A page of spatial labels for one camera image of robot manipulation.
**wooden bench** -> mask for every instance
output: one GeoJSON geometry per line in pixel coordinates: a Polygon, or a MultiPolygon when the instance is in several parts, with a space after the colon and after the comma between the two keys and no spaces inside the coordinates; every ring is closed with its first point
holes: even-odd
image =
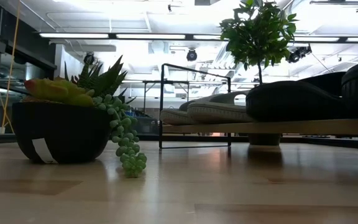
{"type": "Polygon", "coordinates": [[[163,126],[163,133],[358,134],[358,119],[163,126]]]}

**string of pearls plant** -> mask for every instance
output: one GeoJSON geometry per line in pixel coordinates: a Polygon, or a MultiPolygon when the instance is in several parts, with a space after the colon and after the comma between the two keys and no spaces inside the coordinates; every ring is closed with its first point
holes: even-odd
{"type": "Polygon", "coordinates": [[[136,144],[139,142],[137,131],[132,129],[137,119],[125,114],[130,106],[110,94],[105,95],[104,98],[95,97],[93,102],[98,109],[106,110],[113,116],[113,120],[110,121],[111,140],[118,143],[116,155],[120,157],[125,176],[138,177],[146,168],[147,158],[144,153],[140,152],[140,146],[136,144]]]}

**succulent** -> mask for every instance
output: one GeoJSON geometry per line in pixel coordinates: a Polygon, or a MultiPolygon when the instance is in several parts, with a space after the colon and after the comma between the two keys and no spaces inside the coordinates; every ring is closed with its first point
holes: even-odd
{"type": "MultiPolygon", "coordinates": [[[[127,72],[121,72],[123,63],[122,56],[117,62],[103,74],[100,74],[103,64],[99,63],[90,70],[90,65],[85,64],[79,77],[71,77],[71,82],[87,90],[94,90],[94,96],[105,96],[114,94],[119,85],[125,79],[127,72]]],[[[65,65],[65,80],[69,81],[65,65]]]]}
{"type": "Polygon", "coordinates": [[[33,97],[40,100],[76,106],[94,105],[92,96],[84,88],[66,80],[32,79],[25,81],[24,86],[33,97]]]}

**wooden table surface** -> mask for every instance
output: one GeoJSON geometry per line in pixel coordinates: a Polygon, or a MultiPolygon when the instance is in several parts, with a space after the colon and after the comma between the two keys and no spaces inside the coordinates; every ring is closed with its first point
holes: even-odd
{"type": "Polygon", "coordinates": [[[358,149],[140,146],[146,171],[126,179],[112,143],[73,165],[32,164],[17,144],[0,144],[0,223],[358,223],[358,149]]]}

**small tree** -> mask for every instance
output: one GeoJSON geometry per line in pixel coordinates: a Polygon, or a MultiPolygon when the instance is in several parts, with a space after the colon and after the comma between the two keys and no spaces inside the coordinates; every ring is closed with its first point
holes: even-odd
{"type": "Polygon", "coordinates": [[[289,41],[294,40],[296,31],[296,14],[285,16],[272,2],[247,0],[234,9],[234,19],[225,19],[220,25],[221,39],[229,39],[226,51],[230,51],[236,65],[258,65],[259,82],[262,84],[261,63],[265,60],[265,68],[271,63],[281,61],[290,56],[287,49],[289,41]]]}

